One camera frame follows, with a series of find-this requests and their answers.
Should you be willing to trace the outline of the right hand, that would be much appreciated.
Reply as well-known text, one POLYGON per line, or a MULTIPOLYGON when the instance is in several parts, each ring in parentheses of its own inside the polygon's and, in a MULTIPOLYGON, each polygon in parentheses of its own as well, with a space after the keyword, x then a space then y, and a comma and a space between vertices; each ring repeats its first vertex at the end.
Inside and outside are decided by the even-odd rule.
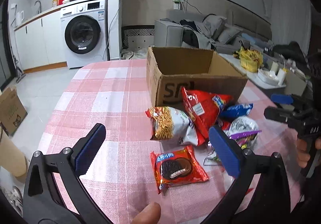
MULTIPOLYGON (((315 147, 317 150, 321 149, 320 137, 316 140, 315 147)), ((302 139, 297 139, 297 162, 298 165, 304 169, 310 159, 310 155, 307 151, 307 142, 302 139)))

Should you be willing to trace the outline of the left hand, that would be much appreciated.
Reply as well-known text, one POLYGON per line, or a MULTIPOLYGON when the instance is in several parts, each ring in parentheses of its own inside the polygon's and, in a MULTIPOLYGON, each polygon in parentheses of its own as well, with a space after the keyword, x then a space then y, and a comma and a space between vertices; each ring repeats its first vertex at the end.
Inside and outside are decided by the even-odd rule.
POLYGON ((156 202, 147 205, 133 220, 132 224, 155 224, 161 217, 161 206, 156 202))

